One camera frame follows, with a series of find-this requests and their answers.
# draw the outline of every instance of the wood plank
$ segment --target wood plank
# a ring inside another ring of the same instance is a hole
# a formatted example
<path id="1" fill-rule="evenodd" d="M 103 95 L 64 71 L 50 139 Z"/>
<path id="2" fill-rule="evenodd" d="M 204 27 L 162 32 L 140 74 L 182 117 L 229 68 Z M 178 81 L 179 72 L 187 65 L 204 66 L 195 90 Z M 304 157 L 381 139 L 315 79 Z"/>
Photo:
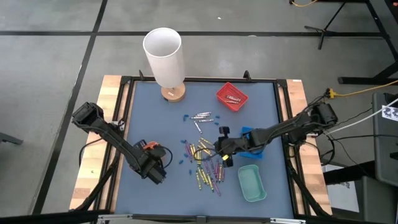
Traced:
<path id="1" fill-rule="evenodd" d="M 101 90 L 99 91 L 97 105 L 103 109 L 104 119 L 107 122 L 110 122 L 113 117 L 114 106 L 116 98 L 118 97 L 120 80 L 120 75 L 105 75 L 101 85 Z M 97 134 L 89 133 L 87 143 L 98 138 L 99 136 Z M 70 209 L 79 206 L 98 183 L 100 179 L 105 148 L 105 141 L 99 141 L 86 147 L 83 153 L 80 170 L 77 175 L 72 200 L 70 202 Z"/>
<path id="2" fill-rule="evenodd" d="M 307 106 L 303 83 L 301 80 L 287 80 L 287 88 L 289 91 L 292 113 L 293 115 L 296 115 Z M 307 138 L 307 142 L 317 145 L 315 139 L 310 136 Z M 324 211 L 327 213 L 332 214 L 328 198 L 328 191 L 326 189 L 325 180 L 323 179 L 318 150 L 309 144 L 304 144 L 300 147 L 300 157 L 305 185 L 308 187 L 315 200 L 320 203 L 322 209 L 324 209 Z M 299 194 L 299 189 L 296 189 L 296 192 L 296 195 Z M 301 202 L 299 199 L 297 199 L 297 203 L 301 203 L 302 206 L 302 199 Z"/>
<path id="3" fill-rule="evenodd" d="M 99 93 L 97 104 L 100 107 L 102 107 L 102 109 L 104 109 L 104 117 L 105 120 L 108 122 L 111 121 L 111 118 L 113 116 L 114 105 L 118 95 L 120 79 L 121 76 L 105 75 Z M 289 89 L 289 98 L 290 98 L 290 104 L 292 106 L 292 112 L 293 115 L 296 115 L 307 106 L 303 85 L 301 80 L 287 80 L 287 84 Z M 133 97 L 131 98 L 131 106 L 134 100 L 134 91 L 135 91 L 135 86 L 133 89 Z M 284 116 L 284 119 L 287 119 L 287 110 L 286 110 L 286 105 L 284 104 L 284 94 L 282 88 L 279 88 L 279 94 L 282 102 L 282 114 Z M 126 94 L 124 94 L 121 103 L 122 108 L 120 109 L 119 112 L 120 118 L 122 117 L 124 112 L 125 102 L 126 102 Z M 126 124 L 125 137 L 128 132 L 130 115 L 131 114 L 129 113 L 129 117 L 127 119 L 127 124 Z M 90 133 L 87 142 L 93 141 L 97 138 L 98 138 L 97 135 Z M 312 138 L 308 138 L 307 141 L 316 145 L 315 140 Z M 106 143 L 104 141 L 100 141 L 86 148 L 85 153 L 83 155 L 82 165 L 79 170 L 78 178 L 76 181 L 75 191 L 72 197 L 70 208 L 75 208 L 79 206 L 83 202 L 84 198 L 88 196 L 88 194 L 93 190 L 96 183 L 98 182 L 101 166 L 103 163 L 105 147 Z M 309 144 L 305 144 L 300 148 L 300 157 L 302 160 L 302 168 L 303 168 L 306 186 L 308 187 L 311 194 L 314 196 L 315 200 L 317 200 L 317 202 L 322 206 L 322 208 L 326 212 L 331 214 L 331 207 L 328 199 L 325 181 L 323 179 L 322 168 L 320 165 L 317 149 Z M 292 160 L 292 162 L 294 167 L 296 168 L 295 161 Z M 123 165 L 123 157 L 121 157 L 118 174 L 116 176 L 116 185 L 113 194 L 113 203 L 111 211 L 114 211 L 116 206 L 116 199 L 118 195 L 122 165 Z M 101 200 L 101 206 L 100 206 L 101 208 L 104 208 L 107 192 L 108 192 L 108 184 L 104 188 Z M 297 185 L 295 185 L 295 193 L 297 198 L 298 212 L 300 214 L 304 214 L 302 196 L 299 189 L 297 188 Z"/>

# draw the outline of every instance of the white cable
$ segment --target white cable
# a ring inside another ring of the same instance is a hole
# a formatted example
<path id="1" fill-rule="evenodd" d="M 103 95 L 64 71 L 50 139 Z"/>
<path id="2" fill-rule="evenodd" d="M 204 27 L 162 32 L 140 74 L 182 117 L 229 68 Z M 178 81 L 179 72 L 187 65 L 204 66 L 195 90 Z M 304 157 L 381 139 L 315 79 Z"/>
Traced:
<path id="1" fill-rule="evenodd" d="M 398 101 L 398 98 L 397 98 L 396 100 L 394 100 L 393 102 L 389 103 L 387 106 L 391 106 L 391 105 L 393 105 L 393 104 L 394 104 L 395 102 L 397 102 L 397 101 Z M 366 120 L 366 119 L 369 119 L 369 118 L 373 117 L 374 115 L 380 113 L 382 110 L 383 110 L 383 107 L 382 107 L 381 109 L 379 109 L 377 112 L 375 112 L 375 113 L 373 113 L 373 114 L 371 114 L 371 115 L 365 117 L 364 119 L 362 119 L 362 120 L 360 120 L 360 121 L 357 121 L 357 122 L 355 122 L 355 123 L 349 124 L 349 125 L 344 126 L 344 127 L 341 127 L 341 128 L 339 128 L 339 129 L 336 129 L 336 130 L 334 130 L 334 131 L 331 131 L 331 132 L 329 132 L 329 133 L 327 133 L 327 134 L 325 134 L 325 135 L 329 135 L 329 134 L 335 133 L 335 132 L 337 132 L 337 131 L 341 131 L 341 130 L 343 130 L 343 129 L 346 129 L 346 128 L 349 128 L 349 127 L 351 127 L 351 126 L 354 126 L 355 124 L 358 124 L 358 123 L 360 123 L 360 122 L 362 122 L 362 121 L 364 121 L 364 120 Z"/>

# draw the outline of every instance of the red basket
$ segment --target red basket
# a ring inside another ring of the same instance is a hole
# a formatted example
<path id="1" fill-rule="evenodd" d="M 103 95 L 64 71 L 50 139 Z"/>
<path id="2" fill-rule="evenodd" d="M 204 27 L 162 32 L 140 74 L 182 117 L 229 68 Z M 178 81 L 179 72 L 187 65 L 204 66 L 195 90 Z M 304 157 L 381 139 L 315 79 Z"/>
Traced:
<path id="1" fill-rule="evenodd" d="M 227 103 L 227 101 L 233 100 L 228 99 L 226 96 L 234 96 L 241 99 L 241 101 L 238 102 L 238 104 Z M 238 111 L 248 100 L 248 96 L 246 96 L 238 88 L 228 82 L 225 83 L 225 85 L 220 90 L 218 90 L 217 99 L 224 103 L 225 106 L 227 106 L 231 111 Z"/>

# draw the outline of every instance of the gray floor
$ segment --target gray floor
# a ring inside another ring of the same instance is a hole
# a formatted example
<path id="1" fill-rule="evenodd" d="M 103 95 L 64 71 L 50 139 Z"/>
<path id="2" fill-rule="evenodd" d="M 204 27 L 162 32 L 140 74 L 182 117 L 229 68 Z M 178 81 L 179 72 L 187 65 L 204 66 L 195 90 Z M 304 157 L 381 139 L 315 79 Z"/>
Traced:
<path id="1" fill-rule="evenodd" d="M 100 0 L 0 0 L 0 30 L 92 30 Z M 398 28 L 384 1 L 373 6 L 398 48 Z M 303 31 L 323 27 L 340 4 L 290 6 L 287 0 L 109 0 L 100 30 Z M 362 4 L 347 4 L 330 26 L 335 31 L 370 31 L 377 27 Z M 96 101 L 103 75 L 152 75 L 142 49 L 143 37 L 97 37 L 76 106 Z M 0 37 L 0 131 L 24 139 L 22 146 L 0 144 L 0 216 L 22 215 L 34 191 L 68 97 L 88 37 Z M 330 87 L 339 93 L 367 86 L 339 85 L 337 77 L 371 77 L 394 60 L 381 39 L 304 37 L 183 37 L 187 76 L 303 80 L 308 100 Z M 391 93 L 396 87 L 380 90 Z M 330 101 L 340 120 L 371 106 L 371 93 Z M 370 134 L 371 121 L 334 137 Z M 70 126 L 44 212 L 68 209 L 78 172 L 78 150 L 86 134 Z M 317 141 L 329 150 L 325 138 Z M 372 139 L 344 140 L 356 162 L 373 159 Z M 335 161 L 352 162 L 337 145 Z"/>

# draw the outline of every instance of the white sticker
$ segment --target white sticker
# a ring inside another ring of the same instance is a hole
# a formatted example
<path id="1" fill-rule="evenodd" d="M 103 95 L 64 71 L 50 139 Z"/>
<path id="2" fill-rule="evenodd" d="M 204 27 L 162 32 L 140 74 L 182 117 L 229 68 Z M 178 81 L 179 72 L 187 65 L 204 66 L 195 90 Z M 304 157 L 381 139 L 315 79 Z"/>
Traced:
<path id="1" fill-rule="evenodd" d="M 398 121 L 398 108 L 382 106 L 381 116 L 393 121 Z"/>

